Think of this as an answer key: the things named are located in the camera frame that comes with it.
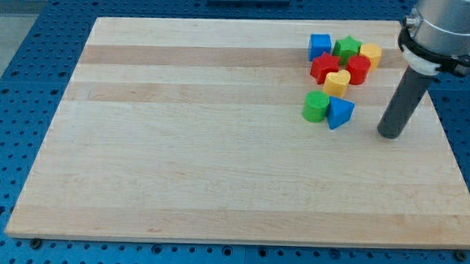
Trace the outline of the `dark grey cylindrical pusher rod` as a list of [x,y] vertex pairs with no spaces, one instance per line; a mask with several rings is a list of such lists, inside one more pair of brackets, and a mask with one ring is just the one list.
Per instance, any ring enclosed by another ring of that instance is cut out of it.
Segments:
[[432,75],[420,74],[407,67],[378,123],[377,130],[381,136],[397,139],[401,135],[433,80]]

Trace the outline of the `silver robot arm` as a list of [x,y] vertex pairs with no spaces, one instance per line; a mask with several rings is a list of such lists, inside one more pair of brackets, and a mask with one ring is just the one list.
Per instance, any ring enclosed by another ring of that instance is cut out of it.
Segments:
[[437,74],[470,74],[470,0],[417,0],[397,44],[407,69],[377,126],[390,139],[400,136]]

